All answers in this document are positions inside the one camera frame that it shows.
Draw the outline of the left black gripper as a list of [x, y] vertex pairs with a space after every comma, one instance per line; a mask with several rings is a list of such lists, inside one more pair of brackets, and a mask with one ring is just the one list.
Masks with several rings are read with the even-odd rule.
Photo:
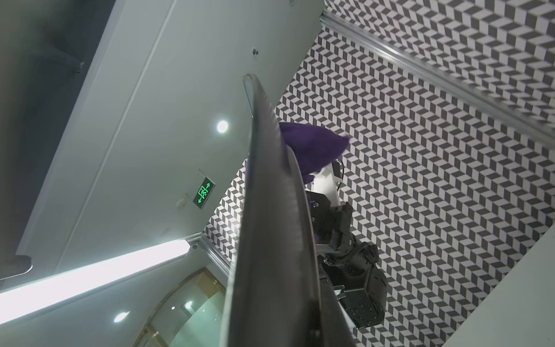
[[306, 191], [306, 197], [318, 253], [346, 256], [354, 248], [350, 232], [352, 206], [346, 202], [332, 207], [325, 195], [316, 192]]

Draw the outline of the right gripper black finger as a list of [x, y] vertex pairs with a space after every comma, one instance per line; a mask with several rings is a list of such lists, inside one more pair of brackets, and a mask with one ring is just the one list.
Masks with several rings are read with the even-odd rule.
[[345, 321], [337, 295], [328, 275], [319, 266], [320, 320], [322, 345], [348, 347], [355, 346], [350, 328]]

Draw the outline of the dark teal square plate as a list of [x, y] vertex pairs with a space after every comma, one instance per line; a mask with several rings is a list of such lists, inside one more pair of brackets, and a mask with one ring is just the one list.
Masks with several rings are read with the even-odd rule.
[[251, 145], [221, 345], [320, 346], [317, 257], [299, 165], [257, 76], [243, 83]]

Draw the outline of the purple cloth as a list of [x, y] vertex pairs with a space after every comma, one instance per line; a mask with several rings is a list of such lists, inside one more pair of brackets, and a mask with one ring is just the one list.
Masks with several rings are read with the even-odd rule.
[[245, 164], [245, 186], [259, 189], [306, 185], [314, 174], [339, 159], [350, 138], [324, 127], [292, 122], [252, 122], [254, 149]]

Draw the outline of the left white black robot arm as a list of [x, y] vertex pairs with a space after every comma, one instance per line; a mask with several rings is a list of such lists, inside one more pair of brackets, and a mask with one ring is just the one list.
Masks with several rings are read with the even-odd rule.
[[357, 328], [382, 324], [388, 285], [378, 267], [377, 245], [357, 240], [350, 231], [354, 210], [349, 203], [333, 207], [323, 194], [307, 191], [306, 196], [319, 262], [340, 292], [339, 304]]

